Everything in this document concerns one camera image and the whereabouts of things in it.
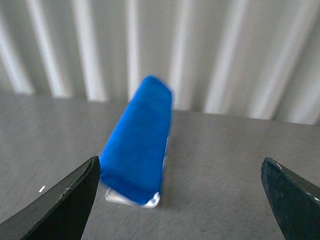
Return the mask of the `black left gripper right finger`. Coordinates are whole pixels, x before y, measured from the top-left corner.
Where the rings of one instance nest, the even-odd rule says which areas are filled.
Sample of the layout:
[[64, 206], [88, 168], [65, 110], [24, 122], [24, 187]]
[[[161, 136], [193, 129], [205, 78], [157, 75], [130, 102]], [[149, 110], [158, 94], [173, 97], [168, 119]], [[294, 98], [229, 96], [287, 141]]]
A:
[[320, 188], [270, 157], [261, 166], [261, 182], [286, 240], [320, 238]]

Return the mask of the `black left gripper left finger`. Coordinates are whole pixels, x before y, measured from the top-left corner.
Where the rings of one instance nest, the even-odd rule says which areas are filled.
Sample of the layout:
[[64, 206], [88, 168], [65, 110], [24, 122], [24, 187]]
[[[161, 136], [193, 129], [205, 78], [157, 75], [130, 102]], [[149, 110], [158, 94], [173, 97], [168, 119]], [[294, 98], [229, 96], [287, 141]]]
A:
[[91, 157], [55, 186], [1, 223], [2, 240], [79, 240], [95, 201], [100, 162]]

